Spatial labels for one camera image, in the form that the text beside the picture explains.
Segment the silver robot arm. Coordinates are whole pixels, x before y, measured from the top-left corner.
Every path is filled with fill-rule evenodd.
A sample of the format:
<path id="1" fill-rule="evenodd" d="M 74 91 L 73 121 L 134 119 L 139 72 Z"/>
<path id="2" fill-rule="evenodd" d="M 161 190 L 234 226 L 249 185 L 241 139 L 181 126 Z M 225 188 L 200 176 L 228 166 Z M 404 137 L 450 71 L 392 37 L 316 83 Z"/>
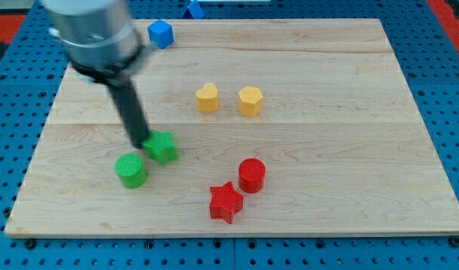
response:
<path id="1" fill-rule="evenodd" d="M 130 77 L 152 48 L 144 44 L 125 0 L 41 0 L 52 20 L 50 35 L 60 41 L 79 74 L 102 83 Z"/>

